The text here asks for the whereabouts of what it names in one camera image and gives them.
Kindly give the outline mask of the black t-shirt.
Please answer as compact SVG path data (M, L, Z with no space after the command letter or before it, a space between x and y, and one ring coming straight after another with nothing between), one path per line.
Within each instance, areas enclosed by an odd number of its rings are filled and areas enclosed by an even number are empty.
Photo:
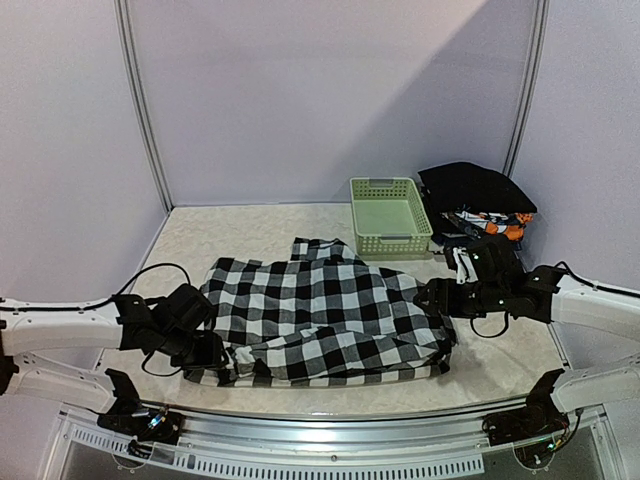
M507 176L471 162L421 170L418 176L429 205L438 213L535 214L537 206Z

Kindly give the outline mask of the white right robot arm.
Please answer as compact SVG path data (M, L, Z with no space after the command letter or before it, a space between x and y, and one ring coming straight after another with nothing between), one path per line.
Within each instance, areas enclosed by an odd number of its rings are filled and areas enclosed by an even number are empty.
M580 279L570 270L539 266L531 272L480 274L474 282L434 278L414 297L427 315L474 320L504 312L544 324L579 325L639 340L639 293ZM543 376L517 415L517 427L537 436L559 413L639 397L639 355Z

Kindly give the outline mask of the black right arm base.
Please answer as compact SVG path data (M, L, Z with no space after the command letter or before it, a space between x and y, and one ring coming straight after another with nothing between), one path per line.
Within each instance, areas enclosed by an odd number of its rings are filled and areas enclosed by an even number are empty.
M546 372L526 396L523 407L489 414L482 420L482 430L491 446L532 440L561 431L557 440L550 440L543 448L545 453L561 450L576 434L581 423L583 408L574 410L575 422L570 429L569 413L559 407L552 394L567 380L569 371L556 369Z

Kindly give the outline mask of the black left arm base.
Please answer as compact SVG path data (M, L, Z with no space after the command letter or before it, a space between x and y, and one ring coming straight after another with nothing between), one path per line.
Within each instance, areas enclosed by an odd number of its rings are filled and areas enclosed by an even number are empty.
M126 373L108 368L105 374L113 384L115 401L98 415L100 428L135 437L138 442L178 443L186 420L183 414L166 406L145 407Z

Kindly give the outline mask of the black white patterned garment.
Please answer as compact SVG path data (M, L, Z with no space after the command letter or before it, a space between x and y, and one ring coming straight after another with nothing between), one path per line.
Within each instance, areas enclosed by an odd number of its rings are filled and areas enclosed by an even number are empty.
M287 261L221 257L201 287L219 367L184 373L217 387L342 387L449 372L449 318L414 301L424 282L360 259L339 239L297 238Z

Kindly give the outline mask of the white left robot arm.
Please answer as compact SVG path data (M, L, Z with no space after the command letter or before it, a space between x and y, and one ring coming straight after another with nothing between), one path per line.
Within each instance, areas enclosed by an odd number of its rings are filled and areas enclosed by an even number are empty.
M128 375L82 369L42 357L44 350L99 348L167 356L178 371L218 369L221 339L205 324L210 302L183 284L167 297L117 294L96 303L1 302L1 392L59 401L111 419L128 434L148 426L148 412Z

